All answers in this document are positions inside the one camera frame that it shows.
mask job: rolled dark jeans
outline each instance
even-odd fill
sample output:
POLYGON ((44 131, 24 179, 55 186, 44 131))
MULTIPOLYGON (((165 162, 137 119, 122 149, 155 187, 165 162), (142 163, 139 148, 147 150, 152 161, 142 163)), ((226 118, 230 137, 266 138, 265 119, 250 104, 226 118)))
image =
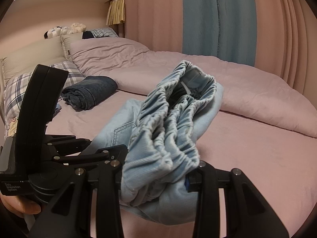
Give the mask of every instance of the rolled dark jeans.
POLYGON ((110 97, 117 83, 106 76, 88 76, 83 81, 63 89, 63 100, 75 110, 89 110, 110 97))

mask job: yellow tassel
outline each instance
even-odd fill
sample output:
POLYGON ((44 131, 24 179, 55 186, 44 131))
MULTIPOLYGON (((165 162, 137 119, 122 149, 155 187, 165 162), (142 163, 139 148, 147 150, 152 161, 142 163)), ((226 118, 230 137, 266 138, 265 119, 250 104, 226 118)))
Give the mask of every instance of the yellow tassel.
POLYGON ((124 0, 112 0, 110 2, 107 25, 120 24, 125 22, 124 0))

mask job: plaid pillowcase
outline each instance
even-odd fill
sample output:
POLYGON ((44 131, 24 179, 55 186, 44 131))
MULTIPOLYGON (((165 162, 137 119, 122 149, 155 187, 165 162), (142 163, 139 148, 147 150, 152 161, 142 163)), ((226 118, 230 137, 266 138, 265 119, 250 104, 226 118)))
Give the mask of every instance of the plaid pillowcase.
POLYGON ((95 38, 101 37, 119 37, 112 28, 96 28, 90 30, 95 38))
MULTIPOLYGON (((50 65, 50 67, 68 71, 68 77, 65 82, 64 88, 74 85, 83 79, 85 76, 77 68, 77 66, 69 61, 65 61, 58 64, 50 65)), ((11 79, 4 91, 4 108, 5 108, 5 137, 8 135, 10 128, 10 122, 19 116, 22 100, 31 79, 32 73, 25 73, 18 77, 11 79)))

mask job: light blue jeans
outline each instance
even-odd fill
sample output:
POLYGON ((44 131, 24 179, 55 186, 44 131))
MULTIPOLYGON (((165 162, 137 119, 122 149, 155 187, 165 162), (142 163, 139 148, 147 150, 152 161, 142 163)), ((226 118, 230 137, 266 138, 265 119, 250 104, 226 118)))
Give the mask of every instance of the light blue jeans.
POLYGON ((196 141, 217 115, 223 87, 182 61, 142 102, 128 100, 82 154, 125 144, 120 203, 143 218, 166 224, 194 221, 197 193, 185 175, 197 168, 196 141))

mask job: human hand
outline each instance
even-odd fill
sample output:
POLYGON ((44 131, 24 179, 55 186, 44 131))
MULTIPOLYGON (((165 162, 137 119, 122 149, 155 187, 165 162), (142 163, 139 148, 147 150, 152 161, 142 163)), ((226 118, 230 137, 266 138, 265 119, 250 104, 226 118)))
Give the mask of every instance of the human hand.
POLYGON ((36 215, 41 212, 41 206, 23 196, 4 196, 0 193, 3 205, 13 214, 23 218, 23 214, 36 215))

